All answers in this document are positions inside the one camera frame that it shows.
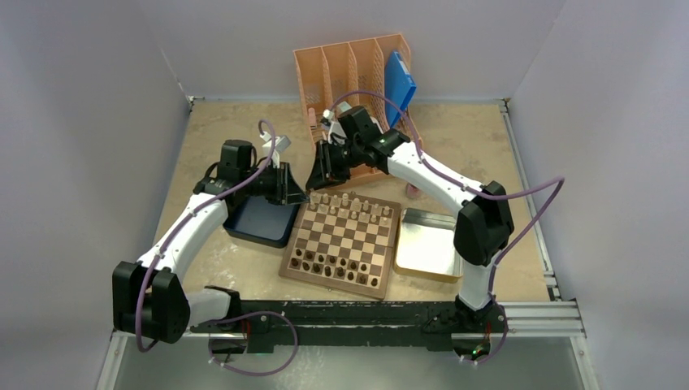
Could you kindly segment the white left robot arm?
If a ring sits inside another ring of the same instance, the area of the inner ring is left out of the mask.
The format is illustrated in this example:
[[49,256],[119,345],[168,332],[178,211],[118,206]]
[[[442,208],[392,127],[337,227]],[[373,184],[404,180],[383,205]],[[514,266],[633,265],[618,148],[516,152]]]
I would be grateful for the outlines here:
[[113,324],[153,342],[175,343],[190,327],[212,322],[233,332],[242,321],[237,292],[210,286],[186,293],[184,275],[211,234],[227,222],[245,200],[263,198],[277,205],[307,202],[280,152],[286,136],[264,137],[263,158],[249,141],[227,140],[218,162],[195,184],[180,217],[162,238],[135,262],[121,262],[112,274]]

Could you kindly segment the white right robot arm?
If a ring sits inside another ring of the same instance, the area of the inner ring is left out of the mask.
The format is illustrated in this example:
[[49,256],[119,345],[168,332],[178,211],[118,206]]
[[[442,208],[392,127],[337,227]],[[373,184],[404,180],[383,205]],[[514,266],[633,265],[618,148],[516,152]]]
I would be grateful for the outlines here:
[[355,167],[365,165],[406,181],[453,213],[455,254],[465,279],[457,295],[458,324],[474,331],[488,320],[492,302],[491,268],[514,232],[504,187],[468,180],[424,153],[418,143],[394,128],[387,131],[364,106],[336,115],[325,110],[320,119],[326,136],[315,144],[315,158],[306,189],[344,184]]

